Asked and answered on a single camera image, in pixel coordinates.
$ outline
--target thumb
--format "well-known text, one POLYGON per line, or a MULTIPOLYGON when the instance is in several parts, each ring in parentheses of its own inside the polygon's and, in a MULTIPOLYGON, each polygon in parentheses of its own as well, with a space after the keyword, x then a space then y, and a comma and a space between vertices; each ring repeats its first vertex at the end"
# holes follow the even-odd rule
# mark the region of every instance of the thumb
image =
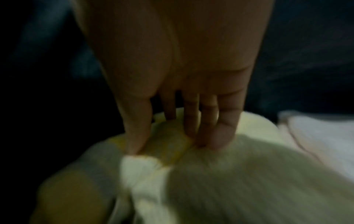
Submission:
POLYGON ((127 137, 128 154, 138 153, 150 137, 152 105, 149 99, 116 98, 127 137))

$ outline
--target cloth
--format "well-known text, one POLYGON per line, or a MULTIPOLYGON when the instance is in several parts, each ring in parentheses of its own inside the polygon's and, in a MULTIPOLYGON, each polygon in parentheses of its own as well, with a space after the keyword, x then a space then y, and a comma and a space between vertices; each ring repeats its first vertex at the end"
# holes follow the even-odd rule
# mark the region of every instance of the cloth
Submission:
MULTIPOLYGON (((193 150, 193 141, 183 132, 183 110, 177 112, 178 119, 169 122, 164 122, 163 114, 155 116, 141 155, 124 155, 125 138, 119 135, 92 146, 46 180, 39 188, 30 223, 102 224, 112 210, 111 223, 120 223, 131 213, 129 194, 145 223, 176 223, 168 207, 148 199, 161 199, 171 165, 190 159, 186 151, 193 150)), ((287 146, 273 123, 252 113, 241 115, 237 134, 287 146)))
POLYGON ((354 182, 354 116, 284 111, 278 127, 292 147, 354 182))

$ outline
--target pale yellow cloth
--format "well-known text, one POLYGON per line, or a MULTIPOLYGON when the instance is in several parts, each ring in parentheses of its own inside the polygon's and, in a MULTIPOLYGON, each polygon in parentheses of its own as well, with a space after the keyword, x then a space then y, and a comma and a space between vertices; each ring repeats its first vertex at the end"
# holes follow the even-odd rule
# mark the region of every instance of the pale yellow cloth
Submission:
MULTIPOLYGON (((103 224, 109 217, 110 223, 120 223, 133 210, 145 224, 181 223, 167 198, 167 180, 174 167, 193 169, 208 163, 216 172, 227 170, 233 163, 230 151, 254 146, 236 136, 220 152, 196 149, 183 132, 183 110, 177 114, 177 120, 168 122, 163 114, 155 116, 142 155, 124 155, 125 137, 119 135, 93 146, 77 162, 53 175, 39 189, 31 223, 103 224)), ((251 113, 241 115, 237 135, 261 144, 287 146, 273 123, 251 113)))

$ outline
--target human hand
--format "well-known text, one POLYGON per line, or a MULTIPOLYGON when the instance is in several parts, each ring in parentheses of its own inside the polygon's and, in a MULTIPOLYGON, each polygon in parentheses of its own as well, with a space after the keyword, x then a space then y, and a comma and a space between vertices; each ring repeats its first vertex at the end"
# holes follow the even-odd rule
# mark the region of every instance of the human hand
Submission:
POLYGON ((159 93, 174 119, 177 90, 187 135, 215 149, 233 138, 272 0, 73 2, 115 96, 129 153, 150 135, 150 98, 159 93))

